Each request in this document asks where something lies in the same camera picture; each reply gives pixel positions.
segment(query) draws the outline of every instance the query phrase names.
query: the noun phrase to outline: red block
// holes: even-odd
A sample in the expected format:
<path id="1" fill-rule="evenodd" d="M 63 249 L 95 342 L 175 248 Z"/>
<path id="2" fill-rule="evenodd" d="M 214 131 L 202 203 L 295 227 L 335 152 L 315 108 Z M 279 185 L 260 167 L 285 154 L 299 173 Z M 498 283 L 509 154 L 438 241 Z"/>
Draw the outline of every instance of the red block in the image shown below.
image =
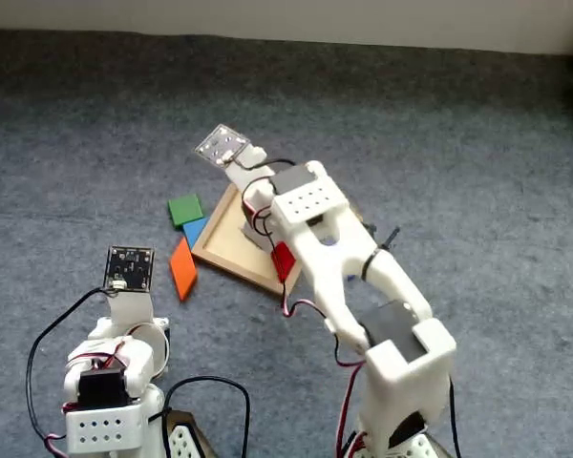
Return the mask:
<path id="1" fill-rule="evenodd" d="M 287 280 L 290 269 L 295 265 L 295 258 L 287 247 L 287 244 L 281 241 L 271 253 L 271 260 L 274 261 L 278 280 L 284 283 Z"/>

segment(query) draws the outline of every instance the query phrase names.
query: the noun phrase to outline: gray carpet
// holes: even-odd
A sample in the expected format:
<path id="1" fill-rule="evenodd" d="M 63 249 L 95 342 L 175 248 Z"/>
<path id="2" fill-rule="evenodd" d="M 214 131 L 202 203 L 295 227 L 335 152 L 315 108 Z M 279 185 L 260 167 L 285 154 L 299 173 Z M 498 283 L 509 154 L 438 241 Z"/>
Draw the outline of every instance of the gray carpet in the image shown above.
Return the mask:
<path id="1" fill-rule="evenodd" d="M 196 192 L 213 209 L 227 179 L 190 150 L 220 122 L 272 156 L 324 161 L 380 237 L 402 227 L 394 253 L 459 345 L 464 456 L 573 457 L 572 61 L 52 32 L 0 32 L 0 456 L 43 454 L 28 351 L 101 282 L 110 244 L 157 249 L 173 342 L 162 387 L 232 377 L 252 395 L 250 457 L 331 456 L 348 372 L 317 317 L 287 321 L 204 265 L 188 301 L 174 292 L 166 201 Z M 295 296 L 309 294 L 301 281 Z M 357 313 L 381 300 L 360 282 L 348 297 Z M 44 428 L 63 431 L 64 359 L 106 312 L 90 301 L 42 344 Z M 191 387 L 175 406 L 238 456 L 237 393 Z M 447 415 L 432 432 L 452 449 Z"/>

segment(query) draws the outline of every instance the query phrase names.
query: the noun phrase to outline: white plastic bracket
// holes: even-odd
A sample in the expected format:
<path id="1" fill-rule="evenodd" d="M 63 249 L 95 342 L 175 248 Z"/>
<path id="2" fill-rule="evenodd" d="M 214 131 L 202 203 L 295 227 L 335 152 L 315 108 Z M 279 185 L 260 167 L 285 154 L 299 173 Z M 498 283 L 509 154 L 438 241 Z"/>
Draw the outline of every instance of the white plastic bracket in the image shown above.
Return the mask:
<path id="1" fill-rule="evenodd" d="M 170 455 L 173 458 L 202 458 L 191 430 L 186 426 L 177 426 L 170 434 Z"/>

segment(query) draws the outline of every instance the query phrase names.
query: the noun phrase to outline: colored puzzle piece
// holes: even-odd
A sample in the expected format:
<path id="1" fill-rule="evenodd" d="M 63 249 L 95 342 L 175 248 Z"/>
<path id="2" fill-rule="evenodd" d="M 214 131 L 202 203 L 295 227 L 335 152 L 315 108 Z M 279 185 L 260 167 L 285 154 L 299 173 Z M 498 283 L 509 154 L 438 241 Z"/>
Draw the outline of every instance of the colored puzzle piece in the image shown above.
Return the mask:
<path id="1" fill-rule="evenodd" d="M 179 246 L 172 254 L 172 258 L 170 258 L 170 269 L 172 270 L 176 289 L 179 292 L 179 298 L 181 301 L 184 301 L 198 277 L 198 272 L 193 263 L 193 257 L 185 237 L 182 238 Z"/>
<path id="2" fill-rule="evenodd" d="M 203 228 L 208 222 L 208 218 L 200 218 L 195 221 L 189 221 L 182 225 L 182 232 L 184 232 L 189 242 L 189 247 L 192 248 L 195 242 L 198 241 Z"/>
<path id="3" fill-rule="evenodd" d="M 168 200 L 168 208 L 174 227 L 179 228 L 189 221 L 203 217 L 200 200 L 196 194 Z"/>
<path id="4" fill-rule="evenodd" d="M 276 249 L 271 253 L 271 260 L 274 261 L 276 272 L 278 273 L 278 280 L 284 283 L 287 280 L 290 269 L 295 265 L 295 258 L 291 254 L 287 245 L 281 241 L 276 245 Z"/>

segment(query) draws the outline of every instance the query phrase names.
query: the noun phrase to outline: blue triangle block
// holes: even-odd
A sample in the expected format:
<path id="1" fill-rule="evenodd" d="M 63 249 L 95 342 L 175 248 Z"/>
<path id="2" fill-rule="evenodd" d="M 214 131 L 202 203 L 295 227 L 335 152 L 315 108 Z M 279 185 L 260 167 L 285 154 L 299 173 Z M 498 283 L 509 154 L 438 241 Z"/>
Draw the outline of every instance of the blue triangle block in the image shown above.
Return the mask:
<path id="1" fill-rule="evenodd" d="M 184 235 L 187 237 L 189 248 L 193 248 L 195 242 L 198 241 L 198 238 L 207 222 L 208 218 L 200 218 L 195 221 L 186 222 L 182 225 L 182 232 L 184 232 Z"/>

